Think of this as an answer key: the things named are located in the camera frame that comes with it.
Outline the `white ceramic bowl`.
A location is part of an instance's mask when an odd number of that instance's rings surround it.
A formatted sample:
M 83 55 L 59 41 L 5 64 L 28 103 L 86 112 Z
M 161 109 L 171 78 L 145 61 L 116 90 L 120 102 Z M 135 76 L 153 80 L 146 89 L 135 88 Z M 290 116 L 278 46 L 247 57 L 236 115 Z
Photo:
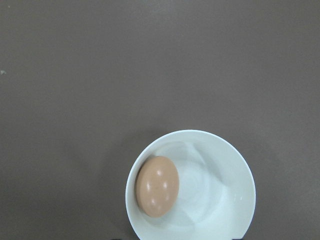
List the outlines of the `white ceramic bowl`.
M 138 206 L 135 183 L 155 156 L 173 161 L 179 192 L 164 216 L 147 216 Z M 241 240 L 256 207 L 252 172 L 239 151 L 223 138 L 202 130 L 178 130 L 150 143 L 136 158 L 127 177 L 125 206 L 140 240 Z

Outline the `brown egg from bowl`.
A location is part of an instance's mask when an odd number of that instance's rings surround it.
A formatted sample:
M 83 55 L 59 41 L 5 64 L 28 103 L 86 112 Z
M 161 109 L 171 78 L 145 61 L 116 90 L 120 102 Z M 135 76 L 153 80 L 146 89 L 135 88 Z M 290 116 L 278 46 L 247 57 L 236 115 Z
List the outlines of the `brown egg from bowl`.
M 136 177 L 138 206 L 149 217 L 160 218 L 174 206 L 179 188 L 179 173 L 173 161 L 154 156 L 142 165 Z

